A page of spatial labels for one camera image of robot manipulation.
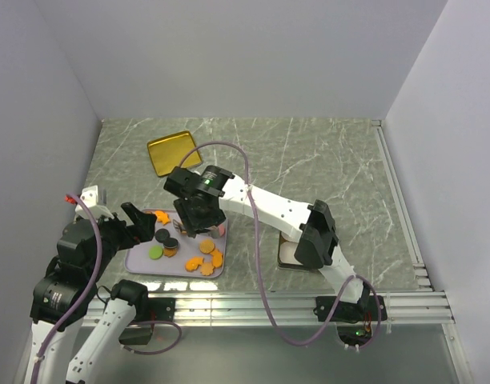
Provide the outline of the black white sandwich cookie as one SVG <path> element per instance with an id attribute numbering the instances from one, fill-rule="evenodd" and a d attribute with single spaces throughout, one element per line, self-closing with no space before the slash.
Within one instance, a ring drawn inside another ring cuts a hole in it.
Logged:
<path id="1" fill-rule="evenodd" d="M 167 238 L 163 241 L 163 247 L 166 250 L 177 250 L 179 248 L 179 242 L 176 238 Z"/>

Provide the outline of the metal tongs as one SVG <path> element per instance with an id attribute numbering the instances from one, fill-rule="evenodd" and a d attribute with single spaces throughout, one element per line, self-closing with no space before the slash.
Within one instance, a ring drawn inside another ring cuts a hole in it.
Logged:
<path id="1" fill-rule="evenodd" d="M 174 229 L 182 236 L 187 236 L 188 235 L 188 232 L 187 232 L 187 229 L 186 227 L 183 225 L 182 222 L 179 222 L 179 221 L 176 221 L 176 220 L 173 220 L 172 221 L 172 225 L 174 227 Z"/>

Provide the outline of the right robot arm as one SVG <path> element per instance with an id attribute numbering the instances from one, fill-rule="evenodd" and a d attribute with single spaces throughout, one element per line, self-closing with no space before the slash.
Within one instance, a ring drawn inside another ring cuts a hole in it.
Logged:
<path id="1" fill-rule="evenodd" d="M 369 310 L 369 287 L 355 279 L 344 257 L 327 203 L 297 202 L 246 183 L 240 176 L 217 166 L 202 174 L 176 166 L 164 184 L 173 194 L 175 210 L 190 237 L 222 224 L 230 211 L 277 229 L 295 245 L 285 264 L 317 270 L 342 294 L 333 320 L 355 323 Z"/>

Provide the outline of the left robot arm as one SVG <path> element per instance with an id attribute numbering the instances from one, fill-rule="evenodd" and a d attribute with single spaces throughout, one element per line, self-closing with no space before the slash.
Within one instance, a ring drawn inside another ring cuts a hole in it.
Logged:
<path id="1" fill-rule="evenodd" d="M 57 255 L 35 286 L 30 311 L 32 346 L 26 369 L 27 383 L 93 383 L 98 363 L 118 345 L 118 338 L 133 321 L 150 311 L 147 288 L 122 280 L 114 285 L 97 325 L 78 352 L 74 343 L 88 306 L 97 293 L 96 283 L 120 251 L 149 242 L 156 217 L 132 203 L 121 205 L 127 220 L 101 206 L 78 206 L 57 242 Z"/>

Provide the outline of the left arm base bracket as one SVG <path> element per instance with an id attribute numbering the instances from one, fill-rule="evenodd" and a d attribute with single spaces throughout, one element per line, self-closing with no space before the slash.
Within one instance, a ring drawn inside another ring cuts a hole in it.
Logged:
<path id="1" fill-rule="evenodd" d="M 145 310 L 140 310 L 135 322 L 168 321 L 172 322 L 175 312 L 174 298 L 149 298 Z M 145 346 L 153 336 L 155 325 L 128 327 L 119 337 L 124 346 Z"/>

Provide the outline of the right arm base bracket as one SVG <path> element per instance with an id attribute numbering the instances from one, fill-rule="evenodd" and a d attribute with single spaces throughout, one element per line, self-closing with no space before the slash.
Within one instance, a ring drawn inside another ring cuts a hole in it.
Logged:
<path id="1" fill-rule="evenodd" d="M 376 335 L 376 328 L 388 320 L 384 298 L 368 296 L 356 304 L 339 301 L 330 322 L 336 324 L 339 340 L 346 348 L 360 350 Z"/>

